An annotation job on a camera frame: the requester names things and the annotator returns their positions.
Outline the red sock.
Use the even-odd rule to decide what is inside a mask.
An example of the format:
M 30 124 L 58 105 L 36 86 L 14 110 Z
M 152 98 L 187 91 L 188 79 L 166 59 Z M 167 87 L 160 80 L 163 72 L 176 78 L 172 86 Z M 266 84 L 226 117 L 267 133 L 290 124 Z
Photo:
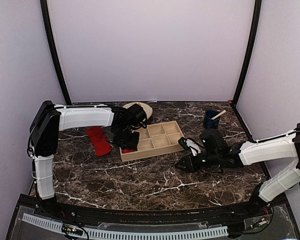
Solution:
M 134 149 L 127 149 L 127 148 L 126 148 L 126 149 L 123 149 L 123 150 L 122 150 L 122 153 L 123 153 L 123 154 L 127 154 L 127 153 L 132 153 L 132 152 L 134 152 L 134 151 L 135 151 Z
M 109 142 L 107 142 L 107 138 L 102 127 L 90 127 L 86 130 L 86 133 L 89 136 L 98 157 L 105 156 L 112 151 L 112 146 Z

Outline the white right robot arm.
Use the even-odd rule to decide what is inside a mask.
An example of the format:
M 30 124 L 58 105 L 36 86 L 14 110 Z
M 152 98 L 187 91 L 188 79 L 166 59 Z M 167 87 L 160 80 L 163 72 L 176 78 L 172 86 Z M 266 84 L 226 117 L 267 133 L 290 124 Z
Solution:
M 256 217 L 267 203 L 300 183 L 300 123 L 281 135 L 261 140 L 249 139 L 233 145 L 228 145 L 217 129 L 202 132 L 199 139 L 200 143 L 190 137 L 178 140 L 179 145 L 191 153 L 175 164 L 177 169 L 195 173 L 214 166 L 237 169 L 259 162 L 292 160 L 277 175 L 255 188 L 245 205 L 245 213 L 250 217 Z

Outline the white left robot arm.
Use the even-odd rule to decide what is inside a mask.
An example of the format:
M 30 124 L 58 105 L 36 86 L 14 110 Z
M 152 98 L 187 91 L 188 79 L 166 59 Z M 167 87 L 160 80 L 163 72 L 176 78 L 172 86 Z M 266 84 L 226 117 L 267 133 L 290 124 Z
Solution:
M 61 213 L 55 197 L 53 160 L 58 148 L 59 132 L 73 128 L 109 127 L 113 133 L 110 144 L 136 150 L 140 140 L 137 130 L 147 127 L 153 109 L 146 103 L 118 105 L 59 105 L 46 100 L 40 106 L 29 129 L 27 154 L 32 159 L 36 190 L 43 202 L 41 210 L 50 218 Z

